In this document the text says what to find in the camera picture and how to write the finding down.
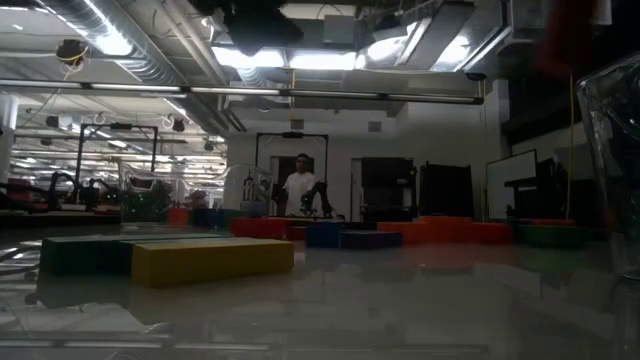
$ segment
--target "glossy table surface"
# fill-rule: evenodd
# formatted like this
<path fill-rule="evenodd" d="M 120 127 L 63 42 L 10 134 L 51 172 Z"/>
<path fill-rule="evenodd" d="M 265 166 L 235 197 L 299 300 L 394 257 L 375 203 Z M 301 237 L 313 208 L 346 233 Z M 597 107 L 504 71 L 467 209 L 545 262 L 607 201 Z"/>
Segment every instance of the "glossy table surface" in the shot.
<path fill-rule="evenodd" d="M 296 244 L 290 274 L 166 290 L 4 276 L 0 359 L 637 360 L 640 286 L 610 258 L 606 244 Z"/>

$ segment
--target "column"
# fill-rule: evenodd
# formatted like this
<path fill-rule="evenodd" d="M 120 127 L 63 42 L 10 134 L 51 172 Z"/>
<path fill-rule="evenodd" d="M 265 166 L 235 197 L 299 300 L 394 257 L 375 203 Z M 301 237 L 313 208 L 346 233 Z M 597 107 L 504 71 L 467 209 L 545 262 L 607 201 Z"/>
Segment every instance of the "column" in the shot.
<path fill-rule="evenodd" d="M 0 182 L 6 183 L 11 172 L 11 147 L 18 118 L 18 97 L 0 95 Z"/>

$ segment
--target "glass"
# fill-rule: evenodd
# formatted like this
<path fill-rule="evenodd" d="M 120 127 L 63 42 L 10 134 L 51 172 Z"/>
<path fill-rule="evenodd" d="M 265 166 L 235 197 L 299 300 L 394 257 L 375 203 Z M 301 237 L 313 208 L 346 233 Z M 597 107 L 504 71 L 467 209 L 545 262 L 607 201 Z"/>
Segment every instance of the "glass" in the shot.
<path fill-rule="evenodd" d="M 640 280 L 640 54 L 578 83 L 618 274 Z"/>

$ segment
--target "white wall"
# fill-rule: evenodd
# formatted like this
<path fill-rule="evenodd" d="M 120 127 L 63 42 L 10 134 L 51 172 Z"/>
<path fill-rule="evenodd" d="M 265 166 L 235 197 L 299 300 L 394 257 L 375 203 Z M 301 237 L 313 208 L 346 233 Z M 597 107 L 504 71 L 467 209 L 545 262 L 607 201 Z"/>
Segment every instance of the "white wall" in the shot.
<path fill-rule="evenodd" d="M 362 138 L 330 135 L 327 182 L 329 199 L 338 213 L 349 215 L 351 159 L 363 157 L 410 157 L 420 167 L 427 161 L 440 165 L 472 167 L 476 216 L 481 216 L 485 164 L 504 157 L 500 142 L 500 96 L 487 97 L 487 123 L 482 106 L 407 104 L 397 122 L 397 135 Z M 295 156 L 305 152 L 315 159 L 316 178 L 324 177 L 324 140 L 262 137 L 258 166 L 269 169 L 272 156 Z M 228 139 L 228 164 L 254 164 L 255 135 Z M 238 203 L 225 190 L 225 206 Z"/>
<path fill-rule="evenodd" d="M 552 158 L 554 151 L 558 148 L 568 148 L 570 143 L 570 128 L 560 129 L 537 138 L 523 141 L 513 145 L 514 154 L 520 154 L 530 150 L 538 152 L 538 161 Z M 578 123 L 573 128 L 573 144 L 581 145 L 587 143 L 587 134 L 584 131 L 584 124 Z"/>

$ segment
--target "ceiling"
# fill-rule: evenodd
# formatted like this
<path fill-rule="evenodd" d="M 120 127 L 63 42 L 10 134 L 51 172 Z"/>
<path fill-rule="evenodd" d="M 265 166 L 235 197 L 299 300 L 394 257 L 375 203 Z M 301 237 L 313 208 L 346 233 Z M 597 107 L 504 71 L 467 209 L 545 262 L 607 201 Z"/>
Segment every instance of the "ceiling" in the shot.
<path fill-rule="evenodd" d="M 159 50 L 159 56 L 167 61 L 168 66 L 175 69 L 185 84 L 219 86 L 225 85 L 211 76 L 211 69 L 204 69 L 185 44 L 177 36 L 165 12 L 159 8 L 159 1 L 151 0 L 103 0 L 96 3 L 115 2 L 133 20 L 150 40 L 153 53 Z M 186 0 L 176 0 L 174 3 L 183 16 L 188 19 L 189 26 L 198 37 L 197 41 L 208 44 L 211 36 L 210 27 L 203 24 L 203 17 L 196 13 Z M 401 1 L 382 2 L 385 8 L 400 5 Z M 479 43 L 489 33 L 499 26 L 499 1 L 478 0 L 476 11 L 469 20 L 468 26 L 462 31 L 467 34 L 472 43 Z M 371 13 L 380 6 L 379 1 L 334 1 L 333 5 L 343 6 L 342 11 L 347 14 Z M 313 19 L 322 15 L 335 13 L 335 9 L 318 1 L 289 1 L 284 12 L 291 17 Z M 175 12 L 169 11 L 174 18 Z M 120 64 L 122 58 L 107 56 L 98 49 L 91 48 L 87 60 L 78 71 L 69 68 L 54 56 L 57 47 L 65 39 L 85 40 L 69 24 L 49 12 L 36 10 L 9 10 L 0 8 L 0 78 L 37 79 L 37 80 L 70 80 L 80 82 L 108 82 L 118 84 L 139 84 L 139 80 Z M 178 25 L 186 33 L 187 27 Z M 221 75 L 227 84 L 242 86 L 241 79 L 232 67 L 222 67 Z M 383 68 L 378 70 L 284 70 L 259 69 L 268 81 L 284 87 L 317 90 L 345 90 L 372 91 L 398 93 L 426 93 L 455 96 L 476 96 L 476 83 L 469 81 L 461 73 L 428 72 L 419 68 Z M 157 97 L 154 94 L 117 93 L 117 92 L 86 92 L 82 90 L 62 90 L 52 93 L 50 90 L 28 88 L 4 88 L 3 92 L 13 94 L 19 99 L 19 115 L 16 134 L 19 141 L 14 146 L 14 172 L 31 179 L 30 168 L 69 169 L 75 171 L 75 154 L 77 153 L 78 136 L 72 127 L 51 128 L 45 121 L 47 116 L 65 117 L 71 115 L 74 123 L 93 124 L 96 121 L 105 124 L 113 122 L 127 122 L 136 125 L 157 126 L 160 132 L 160 146 L 158 153 L 165 156 L 164 171 L 171 171 L 169 156 L 206 155 L 215 160 L 216 166 L 212 171 L 224 168 L 226 146 L 224 137 L 242 133 L 243 129 L 232 124 L 227 118 L 219 118 L 217 110 L 219 99 L 216 96 L 198 95 L 199 101 L 205 108 L 213 111 L 211 116 L 198 116 L 189 112 L 186 116 L 180 107 L 175 106 L 171 99 Z M 260 98 L 236 98 L 230 102 L 246 131 L 275 132 L 290 129 L 289 120 L 300 118 L 305 120 L 305 131 L 314 129 L 330 131 L 332 134 L 345 136 L 371 136 L 367 131 L 369 121 L 379 121 L 383 124 L 383 131 L 374 136 L 384 136 L 387 129 L 391 133 L 395 127 L 395 118 L 404 106 L 403 103 L 384 101 L 340 100 L 303 98 L 293 102 L 285 101 L 273 103 Z M 185 130 L 182 133 L 171 129 L 172 118 L 185 118 Z M 95 165 L 87 164 L 86 172 L 91 169 L 113 169 L 114 154 L 126 153 L 131 156 L 146 156 L 151 150 L 150 132 L 130 132 L 119 134 L 108 128 L 101 131 L 113 139 L 126 139 L 129 146 L 122 151 L 109 147 L 106 141 L 89 141 L 85 144 L 87 153 L 104 152 L 104 156 L 95 155 Z M 53 144 L 41 145 L 42 138 L 50 136 Z M 205 141 L 215 143 L 215 150 L 204 150 Z M 37 151 L 50 152 L 51 156 Z"/>

